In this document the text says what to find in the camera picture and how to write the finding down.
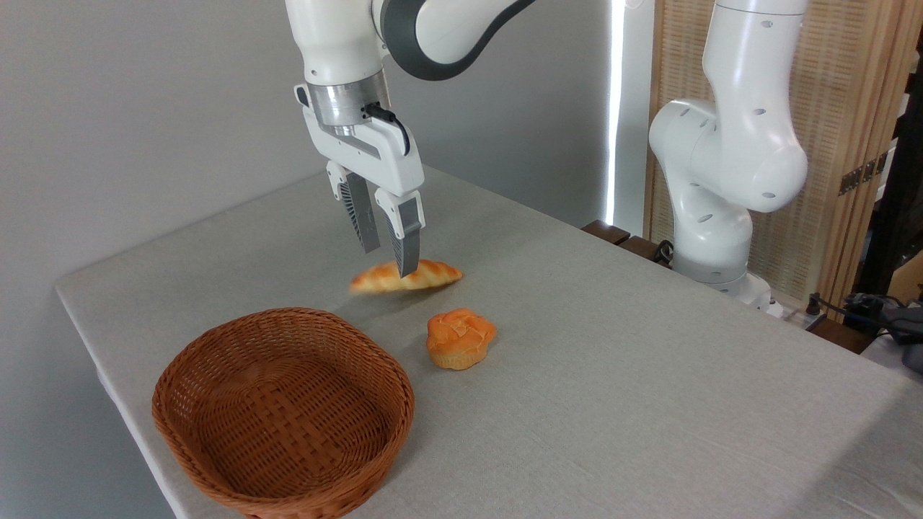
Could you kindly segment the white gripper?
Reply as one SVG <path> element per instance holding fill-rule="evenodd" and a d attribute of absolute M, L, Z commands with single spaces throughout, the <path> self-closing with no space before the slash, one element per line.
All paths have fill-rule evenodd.
<path fill-rule="evenodd" d="M 376 191 L 375 200 L 388 217 L 399 276 L 411 275 L 419 266 L 420 233 L 425 227 L 417 190 L 424 184 L 424 168 L 408 128 L 367 114 L 367 105 L 389 108 L 386 84 L 300 84 L 293 91 L 314 147 L 332 160 L 327 162 L 327 178 L 363 252 L 380 247 L 368 180 L 383 188 Z"/>

